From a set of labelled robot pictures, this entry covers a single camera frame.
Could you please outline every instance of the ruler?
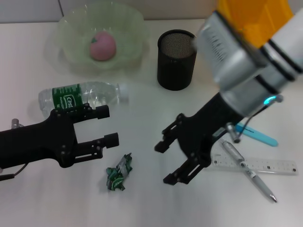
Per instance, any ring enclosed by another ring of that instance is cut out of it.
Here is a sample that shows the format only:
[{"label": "ruler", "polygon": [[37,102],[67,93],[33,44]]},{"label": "ruler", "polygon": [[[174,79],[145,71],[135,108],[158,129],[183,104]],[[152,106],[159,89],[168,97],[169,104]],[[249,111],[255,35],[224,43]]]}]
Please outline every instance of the ruler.
[{"label": "ruler", "polygon": [[[237,164],[232,157],[230,157],[221,148],[219,143],[213,146],[212,163],[207,168],[209,170],[222,170],[222,171],[244,171],[245,168]],[[258,173],[265,174],[279,174],[279,175],[298,175],[298,167],[294,161],[286,160],[272,160],[261,158],[247,158],[245,162],[251,170]]]}]

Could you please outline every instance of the black mesh pen holder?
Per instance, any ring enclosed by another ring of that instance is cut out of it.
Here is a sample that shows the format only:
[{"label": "black mesh pen holder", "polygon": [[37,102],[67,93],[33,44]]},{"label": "black mesh pen holder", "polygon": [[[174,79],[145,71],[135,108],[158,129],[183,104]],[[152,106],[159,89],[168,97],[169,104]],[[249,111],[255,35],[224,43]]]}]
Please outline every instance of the black mesh pen holder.
[{"label": "black mesh pen holder", "polygon": [[184,30],[171,30],[160,36],[157,78],[162,87],[179,91],[190,84],[196,60],[194,39]]}]

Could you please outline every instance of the pen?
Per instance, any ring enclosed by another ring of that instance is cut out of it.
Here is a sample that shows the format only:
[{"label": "pen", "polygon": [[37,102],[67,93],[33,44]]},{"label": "pen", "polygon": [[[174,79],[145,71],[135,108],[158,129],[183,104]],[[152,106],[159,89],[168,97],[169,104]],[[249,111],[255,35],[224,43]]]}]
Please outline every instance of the pen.
[{"label": "pen", "polygon": [[225,141],[223,139],[220,140],[224,150],[233,158],[235,161],[240,164],[243,168],[245,168],[246,174],[251,178],[253,183],[270,199],[272,199],[274,202],[277,202],[274,194],[272,191],[266,186],[266,184],[261,180],[261,178],[252,171],[247,163],[245,162],[244,157],[239,153],[239,151],[228,141]]}]

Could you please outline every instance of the translucent bowl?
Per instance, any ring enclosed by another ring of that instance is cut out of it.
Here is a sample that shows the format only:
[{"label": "translucent bowl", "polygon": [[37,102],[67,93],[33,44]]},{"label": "translucent bowl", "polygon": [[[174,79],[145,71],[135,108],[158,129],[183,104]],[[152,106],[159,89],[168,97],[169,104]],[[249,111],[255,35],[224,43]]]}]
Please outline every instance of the translucent bowl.
[{"label": "translucent bowl", "polygon": [[[56,43],[68,62],[110,69],[140,58],[148,37],[143,15],[125,4],[102,1],[74,9],[58,23]],[[116,40],[116,55],[107,61],[96,61],[89,45],[99,31],[109,32]]]}]

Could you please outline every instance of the green bottle label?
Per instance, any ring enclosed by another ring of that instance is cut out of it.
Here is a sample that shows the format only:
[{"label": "green bottle label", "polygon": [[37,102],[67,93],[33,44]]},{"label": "green bottle label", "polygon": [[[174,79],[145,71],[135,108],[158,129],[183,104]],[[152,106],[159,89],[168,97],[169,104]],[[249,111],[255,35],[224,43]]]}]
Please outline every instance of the green bottle label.
[{"label": "green bottle label", "polygon": [[53,104],[56,109],[82,105],[80,84],[53,88]]}]

